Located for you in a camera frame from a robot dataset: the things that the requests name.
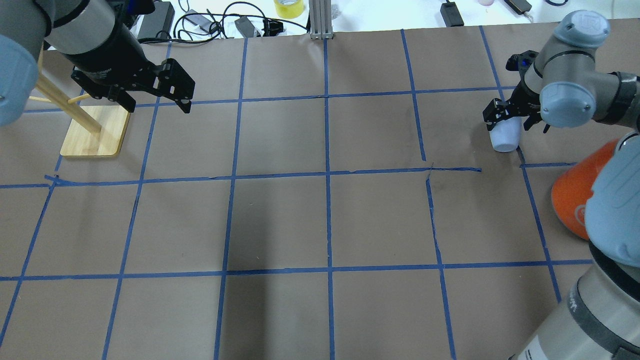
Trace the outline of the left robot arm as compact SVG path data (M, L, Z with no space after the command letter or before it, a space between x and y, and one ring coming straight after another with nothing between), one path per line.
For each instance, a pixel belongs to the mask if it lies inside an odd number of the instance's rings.
M173 58L151 62L106 0L3 0L0 39L3 126L25 110L44 43L73 64L71 78L96 100L106 98L134 112L131 92L146 92L191 111L195 80Z

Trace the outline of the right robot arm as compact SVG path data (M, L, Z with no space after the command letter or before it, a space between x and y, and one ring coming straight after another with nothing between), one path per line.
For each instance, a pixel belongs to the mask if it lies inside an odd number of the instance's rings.
M519 83L508 100L494 98L482 112L498 152L518 144L517 131L503 132L513 118L525 130L590 121L628 130L554 183L553 210L587 242L593 262L513 360L639 358L639 77L596 69L595 54L610 33L608 19L595 11L567 14L541 51L507 60Z

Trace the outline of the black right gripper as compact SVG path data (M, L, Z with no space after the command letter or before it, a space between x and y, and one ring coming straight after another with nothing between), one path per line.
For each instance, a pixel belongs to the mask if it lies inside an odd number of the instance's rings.
M524 82L519 82L507 101L500 98L490 100L487 107L482 110L482 118L489 132L498 123L512 117L527 117L522 124L525 132L531 130L533 126L543 123L542 133L547 133L551 126L542 119L540 111L539 94L530 90Z

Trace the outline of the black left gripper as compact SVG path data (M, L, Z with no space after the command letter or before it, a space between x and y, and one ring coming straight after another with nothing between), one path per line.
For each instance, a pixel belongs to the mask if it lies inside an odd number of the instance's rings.
M70 61L71 79L96 100L106 98L134 113L137 101L130 92L146 92L191 112L195 80L174 58L155 65L144 54L76 54Z

